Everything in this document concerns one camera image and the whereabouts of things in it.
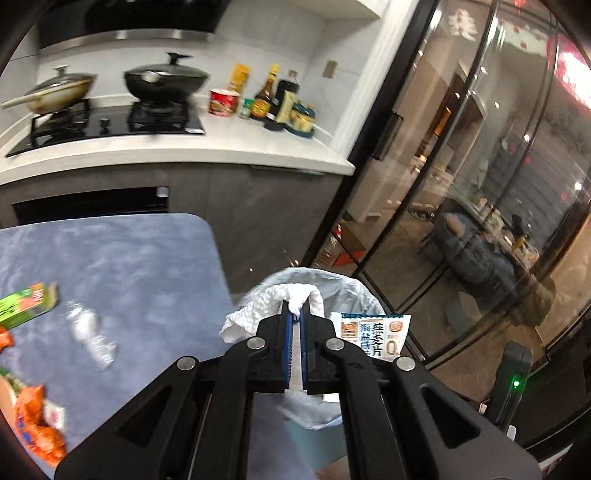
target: wok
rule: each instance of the wok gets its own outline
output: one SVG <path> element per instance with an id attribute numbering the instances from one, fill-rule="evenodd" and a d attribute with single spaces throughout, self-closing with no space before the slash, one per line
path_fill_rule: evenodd
<path id="1" fill-rule="evenodd" d="M 82 100 L 94 85 L 93 73 L 66 73 L 68 65 L 55 67 L 57 76 L 37 85 L 22 97 L 4 102 L 2 109 L 26 103 L 37 115 L 59 112 Z"/>
<path id="2" fill-rule="evenodd" d="M 144 65 L 125 72 L 125 84 L 129 92 L 144 102 L 181 102 L 197 92 L 209 78 L 209 74 L 185 65 L 180 59 L 191 55 L 168 53 L 168 64 Z"/>

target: silver screw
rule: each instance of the silver screw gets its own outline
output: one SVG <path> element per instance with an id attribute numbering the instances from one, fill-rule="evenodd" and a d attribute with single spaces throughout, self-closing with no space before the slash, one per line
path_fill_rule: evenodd
<path id="1" fill-rule="evenodd" d="M 251 350 L 260 350 L 261 348 L 265 348 L 265 339 L 261 337 L 252 337 L 248 339 L 246 345 Z"/>
<path id="2" fill-rule="evenodd" d="M 177 362 L 177 367 L 180 370 L 191 370 L 195 365 L 195 359 L 192 356 L 184 356 L 179 358 Z"/>
<path id="3" fill-rule="evenodd" d="M 338 352 L 339 350 L 345 348 L 345 342 L 340 338 L 329 338 L 326 341 L 326 348 L 328 350 L 332 350 L 333 352 Z"/>
<path id="4" fill-rule="evenodd" d="M 396 360 L 396 366 L 400 370 L 404 370 L 405 372 L 410 372 L 417 364 L 414 362 L 412 358 L 409 356 L 401 356 Z"/>

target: stove burner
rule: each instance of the stove burner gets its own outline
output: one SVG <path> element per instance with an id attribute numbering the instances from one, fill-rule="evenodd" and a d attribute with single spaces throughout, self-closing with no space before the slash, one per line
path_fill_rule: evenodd
<path id="1" fill-rule="evenodd" d="M 132 132 L 166 132 L 185 130 L 189 122 L 189 104 L 187 102 L 169 102 L 164 104 L 135 102 L 127 124 Z"/>
<path id="2" fill-rule="evenodd" d="M 51 114 L 49 120 L 38 125 L 38 120 L 46 115 L 39 115 L 31 120 L 31 145 L 37 145 L 39 137 L 54 137 L 55 140 L 62 138 L 83 137 L 85 128 L 90 118 L 90 102 L 83 99 L 69 108 Z"/>

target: orange plastic bag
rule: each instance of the orange plastic bag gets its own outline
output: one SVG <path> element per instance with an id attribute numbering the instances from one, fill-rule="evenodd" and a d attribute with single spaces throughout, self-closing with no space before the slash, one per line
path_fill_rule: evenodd
<path id="1" fill-rule="evenodd" d="M 43 386 L 25 387 L 15 406 L 16 430 L 35 455 L 52 467 L 66 456 L 66 442 L 53 427 L 43 425 Z"/>
<path id="2" fill-rule="evenodd" d="M 7 346 L 14 346 L 14 340 L 12 339 L 12 335 L 8 333 L 8 330 L 0 327 L 0 352 Z"/>

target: gray table surface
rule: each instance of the gray table surface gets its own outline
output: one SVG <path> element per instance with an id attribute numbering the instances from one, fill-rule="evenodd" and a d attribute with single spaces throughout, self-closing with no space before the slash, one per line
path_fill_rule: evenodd
<path id="1" fill-rule="evenodd" d="M 0 230 L 0 297 L 57 282 L 60 303 L 13 329 L 0 365 L 66 408 L 71 451 L 178 357 L 222 355 L 234 310 L 209 225 L 188 214 L 129 215 Z M 72 299 L 95 309 L 118 344 L 101 370 L 64 318 Z M 53 478 L 53 469 L 35 458 Z M 314 478 L 267 395 L 255 399 L 250 479 Z"/>

